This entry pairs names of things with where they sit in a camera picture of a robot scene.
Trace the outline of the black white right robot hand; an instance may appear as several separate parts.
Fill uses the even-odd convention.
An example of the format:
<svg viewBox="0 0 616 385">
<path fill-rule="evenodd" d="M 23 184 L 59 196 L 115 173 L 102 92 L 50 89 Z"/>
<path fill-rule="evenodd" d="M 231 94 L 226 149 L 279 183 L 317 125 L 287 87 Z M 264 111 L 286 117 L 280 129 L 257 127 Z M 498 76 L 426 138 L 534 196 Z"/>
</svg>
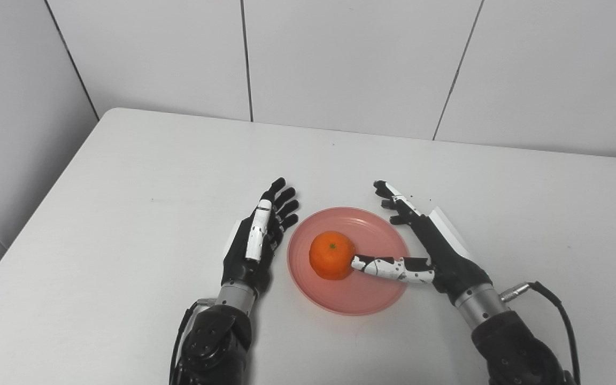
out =
<svg viewBox="0 0 616 385">
<path fill-rule="evenodd" d="M 375 277 L 404 283 L 431 283 L 455 304 L 462 295 L 491 288 L 493 282 L 487 272 L 467 257 L 467 251 L 452 236 L 439 212 L 424 214 L 394 186 L 384 180 L 373 183 L 381 206 L 396 211 L 390 217 L 392 225 L 407 225 L 425 248 L 426 258 L 372 257 L 355 254 L 350 266 Z"/>
</svg>

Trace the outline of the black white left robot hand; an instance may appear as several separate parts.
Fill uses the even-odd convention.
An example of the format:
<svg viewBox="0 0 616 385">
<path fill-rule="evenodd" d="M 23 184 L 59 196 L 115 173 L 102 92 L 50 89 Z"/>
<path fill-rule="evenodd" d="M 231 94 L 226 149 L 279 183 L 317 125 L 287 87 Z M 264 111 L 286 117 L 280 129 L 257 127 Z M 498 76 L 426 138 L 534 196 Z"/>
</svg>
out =
<svg viewBox="0 0 616 385">
<path fill-rule="evenodd" d="M 238 221 L 226 246 L 221 283 L 242 283 L 261 295 L 271 285 L 271 264 L 284 234 L 298 223 L 296 190 L 284 178 L 263 193 L 249 217 Z"/>
</svg>

